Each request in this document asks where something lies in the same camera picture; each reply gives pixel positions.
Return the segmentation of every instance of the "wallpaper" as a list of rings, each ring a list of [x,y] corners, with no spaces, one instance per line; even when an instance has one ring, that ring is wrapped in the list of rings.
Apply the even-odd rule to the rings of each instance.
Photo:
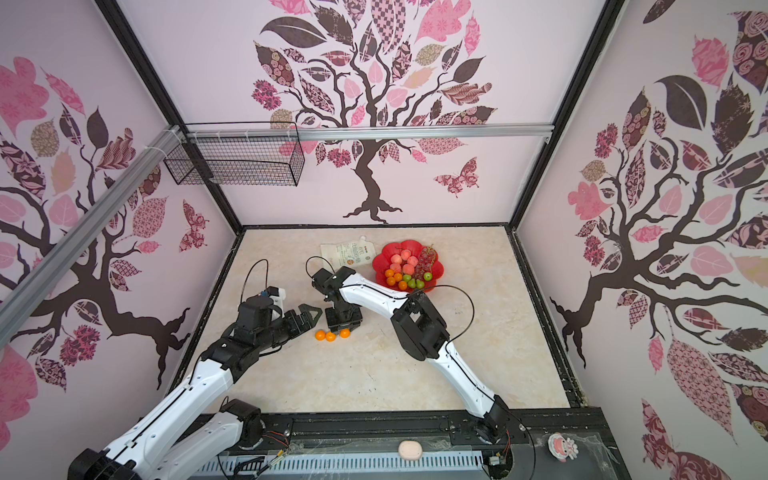
[[[691,7],[628,7],[521,231],[633,478],[759,478],[768,13]]]
[[[0,298],[165,128],[95,6],[37,14],[60,8],[29,2],[0,32]],[[232,240],[204,187],[163,164],[144,179],[0,354],[4,472],[61,476],[162,396]]]
[[[273,128],[295,121],[300,129],[547,123],[601,6],[263,0],[227,10],[190,2],[179,12],[122,3],[185,119],[269,121]],[[161,32],[187,37],[187,25],[202,18],[206,28],[189,38],[189,48],[171,51]],[[548,33],[526,18],[547,24]],[[498,47],[529,38],[537,39],[535,51]],[[298,188],[223,188],[244,223],[508,221],[540,142],[303,141]],[[292,144],[284,147],[288,157]],[[391,168],[398,174],[388,178]],[[260,209],[252,207],[255,197],[284,200]]]

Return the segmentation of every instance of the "black wire mesh basket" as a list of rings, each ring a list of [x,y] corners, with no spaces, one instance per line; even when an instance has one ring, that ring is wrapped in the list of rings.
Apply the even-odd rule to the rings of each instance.
[[[248,123],[267,124],[269,133],[265,133],[267,127],[250,133],[189,133],[165,158],[165,166],[176,184],[200,185],[208,180],[229,185],[298,185],[304,152],[296,123]],[[204,124],[187,124],[192,128],[197,125]]]

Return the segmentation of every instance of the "pink butterfly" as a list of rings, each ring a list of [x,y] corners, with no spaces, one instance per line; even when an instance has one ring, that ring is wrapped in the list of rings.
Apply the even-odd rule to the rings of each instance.
[[[184,216],[187,218],[187,223],[190,224],[190,229],[181,237],[181,243],[179,243],[179,251],[183,252],[189,250],[192,247],[200,248],[205,245],[205,236],[200,230],[205,228],[206,222],[203,214],[196,214],[194,208],[184,200]]]
[[[475,174],[475,170],[478,169],[477,157],[472,158],[462,168],[462,172],[458,177],[453,175],[439,175],[435,177],[435,181],[441,185],[448,187],[448,192],[454,194],[458,198],[458,192],[464,190],[464,187],[477,187],[478,176]]]

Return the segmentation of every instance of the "red bowl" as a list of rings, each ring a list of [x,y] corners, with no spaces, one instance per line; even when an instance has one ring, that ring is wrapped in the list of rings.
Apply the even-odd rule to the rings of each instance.
[[[376,283],[385,286],[390,290],[395,290],[396,292],[412,292],[413,288],[400,290],[397,286],[387,285],[384,272],[386,272],[389,269],[389,266],[392,265],[392,262],[390,262],[389,259],[391,259],[392,255],[395,253],[400,254],[402,250],[411,250],[411,254],[418,257],[421,255],[423,248],[424,246],[416,240],[406,240],[401,243],[387,243],[387,245],[382,248],[382,252],[379,255],[376,255],[376,258],[373,259],[373,269],[376,272]],[[443,273],[445,273],[445,268],[442,263],[439,262],[438,258],[439,256],[435,252],[435,263],[432,265],[432,280],[424,282],[425,291],[429,291],[429,287],[437,285],[437,280]]]

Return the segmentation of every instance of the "beige table surface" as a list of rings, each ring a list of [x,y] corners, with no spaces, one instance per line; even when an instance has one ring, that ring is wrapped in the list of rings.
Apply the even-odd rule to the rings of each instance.
[[[466,290],[475,303],[475,321],[456,348],[478,377],[512,408],[568,407],[557,370],[541,332],[520,270],[502,227],[323,228],[249,230],[205,326],[194,357],[219,338],[237,318],[240,289],[250,266],[270,261],[269,284],[286,289],[285,310],[307,303],[330,303],[314,290],[304,262],[319,255],[321,243],[356,240],[361,235],[376,252],[392,241],[433,244],[445,275],[439,283]],[[322,260],[310,261],[310,273]],[[358,272],[373,279],[373,268]],[[263,289],[263,262],[253,269],[245,295]],[[454,289],[434,289],[430,299],[458,335],[471,307]],[[362,325],[348,339],[319,342],[313,332],[291,340],[283,350],[252,366],[227,393],[262,412],[341,412],[463,409],[443,375],[403,351],[389,319],[362,309]],[[327,330],[325,315],[318,329]],[[220,401],[212,403],[216,411]]]

